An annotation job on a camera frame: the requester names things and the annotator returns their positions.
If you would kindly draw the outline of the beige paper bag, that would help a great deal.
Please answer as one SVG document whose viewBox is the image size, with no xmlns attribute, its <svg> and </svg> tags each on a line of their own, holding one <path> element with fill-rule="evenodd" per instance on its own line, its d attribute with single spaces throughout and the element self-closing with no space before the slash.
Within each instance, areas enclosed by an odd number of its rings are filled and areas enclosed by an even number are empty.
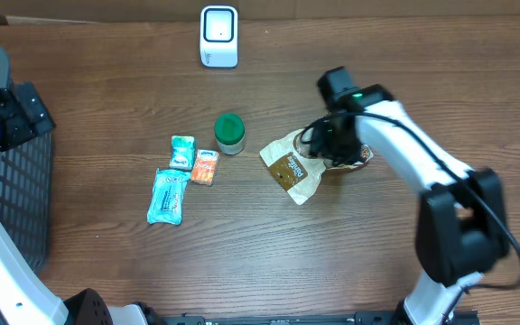
<svg viewBox="0 0 520 325">
<path fill-rule="evenodd" d="M 357 153 L 358 161 L 333 166 L 330 159 L 309 156 L 309 146 L 301 143 L 301 133 L 301 129 L 292 131 L 259 153 L 270 174 L 297 205 L 302 205 L 316 192 L 323 173 L 352 172 L 365 167 L 374 157 L 369 146 L 363 144 Z"/>
</svg>

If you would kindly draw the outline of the green lid white jar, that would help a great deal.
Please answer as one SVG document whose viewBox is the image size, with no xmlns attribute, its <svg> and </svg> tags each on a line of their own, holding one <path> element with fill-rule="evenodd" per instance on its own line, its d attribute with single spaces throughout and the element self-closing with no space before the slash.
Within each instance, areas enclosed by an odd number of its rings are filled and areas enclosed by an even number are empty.
<svg viewBox="0 0 520 325">
<path fill-rule="evenodd" d="M 240 116 L 224 114 L 214 125 L 214 134 L 221 152 L 236 155 L 242 152 L 246 145 L 246 127 Z"/>
</svg>

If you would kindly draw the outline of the orange tissue pack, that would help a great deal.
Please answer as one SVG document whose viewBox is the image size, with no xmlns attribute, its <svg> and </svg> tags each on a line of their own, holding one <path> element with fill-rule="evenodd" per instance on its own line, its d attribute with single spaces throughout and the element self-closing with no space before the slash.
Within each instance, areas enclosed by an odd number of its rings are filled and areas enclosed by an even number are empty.
<svg viewBox="0 0 520 325">
<path fill-rule="evenodd" d="M 198 184 L 211 186 L 214 182 L 218 162 L 218 152 L 199 149 L 191 171 L 190 180 Z"/>
</svg>

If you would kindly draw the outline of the small teal tissue pack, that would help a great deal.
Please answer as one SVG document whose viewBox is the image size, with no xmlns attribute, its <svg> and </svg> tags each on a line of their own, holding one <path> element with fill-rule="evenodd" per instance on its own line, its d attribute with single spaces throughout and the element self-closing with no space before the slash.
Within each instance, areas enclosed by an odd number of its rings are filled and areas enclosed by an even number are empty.
<svg viewBox="0 0 520 325">
<path fill-rule="evenodd" d="M 173 135 L 170 167 L 181 171 L 191 171 L 195 162 L 196 139 L 193 136 Z"/>
</svg>

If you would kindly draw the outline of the large teal wipes pack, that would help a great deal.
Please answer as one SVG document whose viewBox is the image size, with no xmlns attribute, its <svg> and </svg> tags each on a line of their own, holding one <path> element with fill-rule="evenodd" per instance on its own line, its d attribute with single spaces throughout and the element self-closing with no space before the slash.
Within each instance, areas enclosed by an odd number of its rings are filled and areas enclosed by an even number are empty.
<svg viewBox="0 0 520 325">
<path fill-rule="evenodd" d="M 189 180 L 188 172 L 174 169 L 156 171 L 152 199 L 146 214 L 149 224 L 180 225 L 182 203 Z"/>
</svg>

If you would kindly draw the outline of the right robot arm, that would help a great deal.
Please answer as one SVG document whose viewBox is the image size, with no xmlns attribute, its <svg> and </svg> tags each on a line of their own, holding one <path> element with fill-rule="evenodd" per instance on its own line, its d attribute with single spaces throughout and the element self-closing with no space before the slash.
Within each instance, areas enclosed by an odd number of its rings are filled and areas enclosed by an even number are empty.
<svg viewBox="0 0 520 325">
<path fill-rule="evenodd" d="M 463 297 L 507 256 L 502 184 L 441 149 L 383 86 L 356 86 L 338 67 L 317 82 L 328 115 L 302 133 L 309 155 L 334 168 L 364 163 L 372 147 L 418 195 L 415 250 L 422 273 L 393 312 L 360 311 L 358 324 L 477 324 L 457 313 Z"/>
</svg>

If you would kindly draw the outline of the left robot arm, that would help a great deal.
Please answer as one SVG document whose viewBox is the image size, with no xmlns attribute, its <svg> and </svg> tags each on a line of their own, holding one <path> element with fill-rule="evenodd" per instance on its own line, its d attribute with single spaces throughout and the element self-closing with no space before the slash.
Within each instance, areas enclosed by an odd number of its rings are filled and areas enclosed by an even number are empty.
<svg viewBox="0 0 520 325">
<path fill-rule="evenodd" d="M 30 83 L 0 88 L 0 324 L 157 324 L 141 303 L 85 289 L 62 300 L 38 278 L 48 254 L 55 127 Z"/>
</svg>

